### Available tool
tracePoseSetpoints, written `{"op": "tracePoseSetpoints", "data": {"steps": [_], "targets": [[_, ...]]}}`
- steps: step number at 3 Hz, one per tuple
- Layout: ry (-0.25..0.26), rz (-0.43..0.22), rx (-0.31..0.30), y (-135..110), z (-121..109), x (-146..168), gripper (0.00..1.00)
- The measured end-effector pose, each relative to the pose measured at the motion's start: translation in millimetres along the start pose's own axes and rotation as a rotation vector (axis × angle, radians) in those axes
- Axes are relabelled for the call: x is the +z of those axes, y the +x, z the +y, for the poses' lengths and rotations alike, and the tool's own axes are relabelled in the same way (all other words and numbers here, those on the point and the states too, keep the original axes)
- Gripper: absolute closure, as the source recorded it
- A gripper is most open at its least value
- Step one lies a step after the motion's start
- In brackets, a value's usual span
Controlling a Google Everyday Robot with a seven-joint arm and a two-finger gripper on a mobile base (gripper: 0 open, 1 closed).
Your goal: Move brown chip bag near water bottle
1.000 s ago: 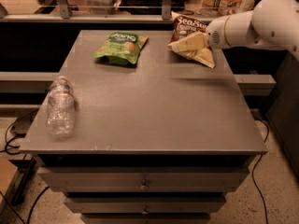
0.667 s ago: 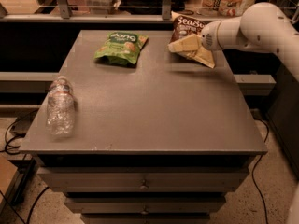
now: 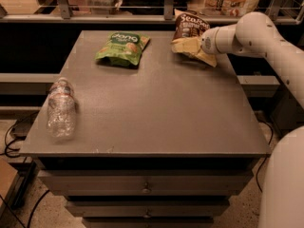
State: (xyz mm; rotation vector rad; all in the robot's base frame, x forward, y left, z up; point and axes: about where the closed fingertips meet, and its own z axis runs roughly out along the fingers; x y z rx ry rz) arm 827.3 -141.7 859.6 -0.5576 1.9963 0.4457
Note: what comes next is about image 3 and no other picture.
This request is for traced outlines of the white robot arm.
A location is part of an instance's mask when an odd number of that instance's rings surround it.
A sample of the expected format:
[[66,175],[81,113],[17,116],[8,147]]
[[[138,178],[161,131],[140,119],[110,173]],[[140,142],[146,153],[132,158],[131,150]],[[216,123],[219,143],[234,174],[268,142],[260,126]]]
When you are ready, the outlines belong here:
[[[265,59],[278,81],[304,108],[304,51],[287,41],[262,12],[249,12],[229,26],[200,37],[207,54]],[[269,158],[257,228],[304,228],[304,126],[280,139]]]

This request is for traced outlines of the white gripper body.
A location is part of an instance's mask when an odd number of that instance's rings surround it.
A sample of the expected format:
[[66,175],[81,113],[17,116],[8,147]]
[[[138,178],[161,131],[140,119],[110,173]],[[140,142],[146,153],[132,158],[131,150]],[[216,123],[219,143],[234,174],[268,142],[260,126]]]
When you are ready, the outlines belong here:
[[206,30],[201,36],[201,48],[207,54],[219,54],[217,34],[219,27]]

